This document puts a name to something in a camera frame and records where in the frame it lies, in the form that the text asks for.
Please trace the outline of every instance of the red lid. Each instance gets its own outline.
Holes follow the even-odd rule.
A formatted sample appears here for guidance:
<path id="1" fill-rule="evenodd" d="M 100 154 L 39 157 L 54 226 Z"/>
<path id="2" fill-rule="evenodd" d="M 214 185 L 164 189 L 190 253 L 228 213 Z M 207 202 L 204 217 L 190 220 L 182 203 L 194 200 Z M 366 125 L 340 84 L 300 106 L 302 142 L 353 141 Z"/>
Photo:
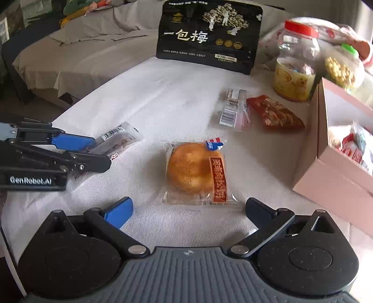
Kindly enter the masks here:
<path id="1" fill-rule="evenodd" d="M 312 38 L 319 37 L 319 31 L 317 29 L 294 21 L 285 21 L 285 29 L 288 31 L 297 32 L 298 34 L 310 36 Z"/>

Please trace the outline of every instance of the clear plastic jar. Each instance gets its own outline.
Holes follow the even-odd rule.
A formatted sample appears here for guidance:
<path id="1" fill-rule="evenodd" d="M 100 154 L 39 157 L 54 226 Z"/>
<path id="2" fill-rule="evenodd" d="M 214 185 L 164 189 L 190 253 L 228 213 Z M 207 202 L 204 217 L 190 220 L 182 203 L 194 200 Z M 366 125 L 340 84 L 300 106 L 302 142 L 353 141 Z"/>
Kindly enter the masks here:
<path id="1" fill-rule="evenodd" d="M 364 81 L 365 69 L 359 53 L 351 45 L 342 44 L 326 52 L 325 68 L 327 78 L 351 93 Z"/>
<path id="2" fill-rule="evenodd" d="M 273 89 L 280 96 L 296 102 L 307 101 L 315 80 L 315 63 L 320 54 L 317 29 L 286 21 L 278 37 L 280 56 Z"/>

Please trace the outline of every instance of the open box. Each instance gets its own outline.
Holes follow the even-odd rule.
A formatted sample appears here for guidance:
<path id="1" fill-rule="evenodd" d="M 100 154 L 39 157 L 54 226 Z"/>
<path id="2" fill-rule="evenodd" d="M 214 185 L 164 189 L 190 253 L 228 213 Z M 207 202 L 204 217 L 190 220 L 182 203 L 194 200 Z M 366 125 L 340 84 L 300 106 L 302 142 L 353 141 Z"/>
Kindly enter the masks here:
<path id="1" fill-rule="evenodd" d="M 311 101 L 310 118 L 293 190 L 373 235 L 373 177 L 328 144 L 329 126 L 356 121 L 372 132 L 373 110 L 322 79 Z"/>

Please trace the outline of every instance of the gold illustration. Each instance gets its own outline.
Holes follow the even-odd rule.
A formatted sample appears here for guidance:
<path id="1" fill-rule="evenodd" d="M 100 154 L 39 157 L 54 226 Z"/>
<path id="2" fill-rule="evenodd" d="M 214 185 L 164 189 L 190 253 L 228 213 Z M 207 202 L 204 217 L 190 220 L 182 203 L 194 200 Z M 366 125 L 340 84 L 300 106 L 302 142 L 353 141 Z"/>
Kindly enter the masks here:
<path id="1" fill-rule="evenodd" d="M 241 42 L 234 42 L 233 47 L 237 50 L 242 48 L 242 43 Z"/>
<path id="2" fill-rule="evenodd" d="M 223 45 L 223 43 L 224 43 L 224 40 L 223 39 L 217 39 L 216 41 L 215 41 L 215 44 L 216 45 Z"/>
<path id="3" fill-rule="evenodd" d="M 227 40 L 227 41 L 224 42 L 224 45 L 226 47 L 231 47 L 233 45 L 233 42 L 232 42 L 232 40 Z"/>
<path id="4" fill-rule="evenodd" d="M 181 23 L 182 18 L 183 18 L 183 15 L 181 13 L 176 13 L 174 14 L 172 18 L 172 22 Z"/>
<path id="5" fill-rule="evenodd" d="M 230 3 L 218 5 L 215 9 L 203 14 L 203 20 L 209 23 L 209 29 L 212 31 L 214 25 L 220 23 L 222 26 L 233 27 L 234 34 L 242 28 L 248 28 L 249 23 L 240 15 Z"/>

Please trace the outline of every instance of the plastic wrapper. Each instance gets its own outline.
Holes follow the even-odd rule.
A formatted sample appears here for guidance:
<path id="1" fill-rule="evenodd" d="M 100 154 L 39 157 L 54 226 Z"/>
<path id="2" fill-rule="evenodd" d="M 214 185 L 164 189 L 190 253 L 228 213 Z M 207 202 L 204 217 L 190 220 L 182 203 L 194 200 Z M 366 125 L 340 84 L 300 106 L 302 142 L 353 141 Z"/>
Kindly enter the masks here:
<path id="1" fill-rule="evenodd" d="M 247 92 L 228 89 L 225 98 L 218 103 L 219 124 L 228 126 L 236 132 L 243 132 L 250 125 L 250 109 L 246 103 Z"/>
<path id="2" fill-rule="evenodd" d="M 373 175 L 373 135 L 365 128 L 353 122 L 352 125 L 330 126 L 328 141 L 343 154 L 352 158 Z"/>
<path id="3" fill-rule="evenodd" d="M 116 128 L 98 137 L 92 144 L 81 150 L 83 153 L 107 155 L 114 161 L 131 145 L 141 141 L 143 135 L 128 122 L 124 122 Z M 76 172 L 70 175 L 67 189 L 74 191 L 95 173 Z"/>
<path id="4" fill-rule="evenodd" d="M 266 95 L 248 98 L 247 104 L 261 116 L 263 124 L 268 129 L 298 130 L 305 128 L 300 118 Z"/>
<path id="5" fill-rule="evenodd" d="M 121 151 L 142 139 L 143 136 L 136 128 L 128 122 L 124 122 L 98 137 L 93 144 L 86 146 L 81 152 L 107 155 L 111 160 L 114 160 L 119 156 Z"/>
<path id="6" fill-rule="evenodd" d="M 361 150 L 356 145 L 354 141 L 354 134 L 349 134 L 342 141 L 342 153 L 352 158 L 352 160 L 361 164 L 361 159 L 363 157 Z"/>
<path id="7" fill-rule="evenodd" d="M 242 207 L 228 185 L 223 146 L 219 138 L 167 144 L 163 202 Z"/>
<path id="8" fill-rule="evenodd" d="M 353 123 L 352 129 L 355 142 L 363 154 L 364 167 L 373 175 L 373 135 L 356 122 Z"/>

